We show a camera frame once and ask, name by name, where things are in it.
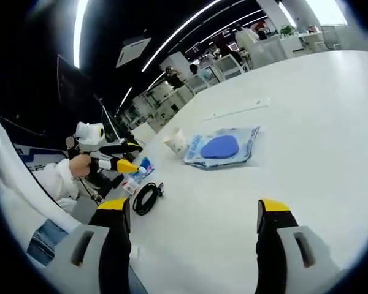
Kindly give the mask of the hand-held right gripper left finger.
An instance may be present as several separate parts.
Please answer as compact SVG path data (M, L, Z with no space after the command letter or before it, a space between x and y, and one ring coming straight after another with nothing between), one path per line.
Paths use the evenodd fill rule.
M57 244L45 278L59 293L129 293L130 232L129 200L107 200Z

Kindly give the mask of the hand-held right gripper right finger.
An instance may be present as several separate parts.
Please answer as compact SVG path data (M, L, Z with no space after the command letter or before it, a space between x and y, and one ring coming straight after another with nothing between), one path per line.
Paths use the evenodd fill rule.
M329 246L290 208L276 200L258 201L256 293L327 293L346 273Z

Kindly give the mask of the person's left hand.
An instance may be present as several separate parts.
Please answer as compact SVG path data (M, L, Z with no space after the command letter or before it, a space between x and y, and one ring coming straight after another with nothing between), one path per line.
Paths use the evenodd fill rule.
M90 173L91 157L87 154L79 154L69 161L69 169L73 178L88 176Z

